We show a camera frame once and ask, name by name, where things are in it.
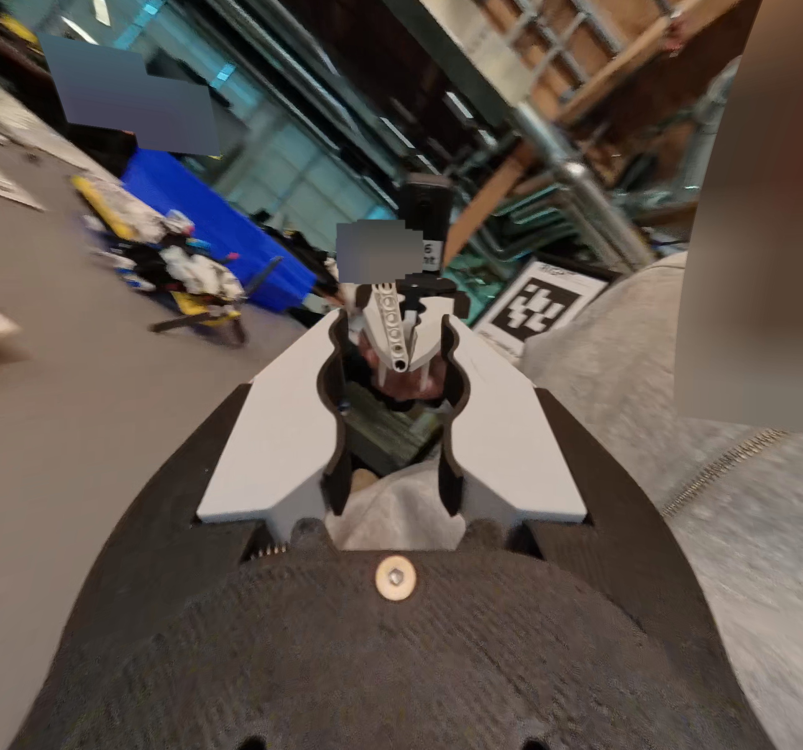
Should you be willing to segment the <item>silver metal duct pipe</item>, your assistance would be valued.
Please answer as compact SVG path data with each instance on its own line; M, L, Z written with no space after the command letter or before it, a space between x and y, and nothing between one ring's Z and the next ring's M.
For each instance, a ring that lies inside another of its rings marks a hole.
M612 203L581 154L529 102L512 111L518 132L541 155L563 189L565 213L582 241L609 270L631 274L656 261L642 233Z

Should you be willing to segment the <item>person's right hand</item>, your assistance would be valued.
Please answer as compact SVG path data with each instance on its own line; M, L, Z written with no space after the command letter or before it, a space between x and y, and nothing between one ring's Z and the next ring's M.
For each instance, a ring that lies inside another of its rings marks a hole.
M377 393L399 404L433 403L443 399L447 365L441 354L432 358L427 372L423 367L408 373L386 370L385 375L380 377L380 370L384 366L370 344L363 341L360 353L370 368L370 384Z

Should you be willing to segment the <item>black white marker board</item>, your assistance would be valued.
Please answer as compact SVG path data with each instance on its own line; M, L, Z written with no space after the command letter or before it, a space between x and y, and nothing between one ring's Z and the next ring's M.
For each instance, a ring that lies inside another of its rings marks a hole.
M532 337L570 323L619 277L602 267L537 255L505 283L471 330L517 363Z

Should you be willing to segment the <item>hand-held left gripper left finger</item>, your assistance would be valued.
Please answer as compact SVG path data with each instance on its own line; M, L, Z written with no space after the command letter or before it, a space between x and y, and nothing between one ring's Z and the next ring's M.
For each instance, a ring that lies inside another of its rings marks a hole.
M273 541L289 542L300 520L342 512L347 342L346 312L331 311L254 376L197 506L202 523L261 521Z

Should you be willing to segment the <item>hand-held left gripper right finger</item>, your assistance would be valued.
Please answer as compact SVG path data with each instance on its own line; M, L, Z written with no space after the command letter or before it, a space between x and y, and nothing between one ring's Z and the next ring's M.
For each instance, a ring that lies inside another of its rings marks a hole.
M444 395L438 491L467 523L579 524L586 504L537 388L453 315L442 319Z

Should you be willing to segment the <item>person's right forearm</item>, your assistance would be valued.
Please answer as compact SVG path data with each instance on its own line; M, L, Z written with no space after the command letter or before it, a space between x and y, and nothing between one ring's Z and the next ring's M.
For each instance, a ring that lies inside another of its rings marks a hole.
M357 469L341 515L328 513L327 531L340 550L453 550L466 530L440 500L437 459L378 477Z

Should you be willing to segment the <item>blue plastic bin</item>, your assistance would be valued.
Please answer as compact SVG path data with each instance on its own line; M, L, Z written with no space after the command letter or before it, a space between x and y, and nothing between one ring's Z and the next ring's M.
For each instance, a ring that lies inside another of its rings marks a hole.
M126 191L157 212L176 210L195 224L195 233L212 245L216 256L237 253L230 269L248 282L276 256L283 260L251 296L256 305L273 312L299 307L312 291L315 274L248 217L238 213L210 187L170 154L137 149L121 183Z

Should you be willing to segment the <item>lego aircraft model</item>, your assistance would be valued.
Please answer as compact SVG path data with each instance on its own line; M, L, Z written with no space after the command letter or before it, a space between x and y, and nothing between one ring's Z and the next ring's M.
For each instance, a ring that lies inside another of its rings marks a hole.
M151 333L223 329L233 345L247 344L243 304L279 268L281 255L243 283L230 268L238 253L215 257L184 213L159 213L120 184L100 177L76 174L71 182L91 209L83 219L100 241L92 253L129 287L174 313L169 320L151 324Z

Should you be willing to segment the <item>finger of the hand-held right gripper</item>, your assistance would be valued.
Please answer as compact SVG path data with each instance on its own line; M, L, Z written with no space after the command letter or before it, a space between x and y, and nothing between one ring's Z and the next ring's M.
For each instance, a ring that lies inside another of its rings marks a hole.
M375 284L345 284L345 311L350 341L371 341L364 311L373 299L375 288Z
M423 368L440 352L442 319L445 316L444 297L422 297L423 309L417 314L413 343L409 354L409 371Z

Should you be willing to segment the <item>white lego beam with holes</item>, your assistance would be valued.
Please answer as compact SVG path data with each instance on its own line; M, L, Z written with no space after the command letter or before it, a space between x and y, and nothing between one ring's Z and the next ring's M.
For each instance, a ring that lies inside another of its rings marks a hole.
M416 312L405 320L396 283L368 286L366 302L361 304L364 331L382 368L398 374L410 371L410 357Z

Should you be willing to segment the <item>grey zip hoodie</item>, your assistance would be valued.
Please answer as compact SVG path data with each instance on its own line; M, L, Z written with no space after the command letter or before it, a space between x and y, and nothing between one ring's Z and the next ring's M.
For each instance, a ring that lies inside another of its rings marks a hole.
M519 369L668 517L760 721L777 748L801 748L802 438L678 415L687 256L660 259L531 338Z

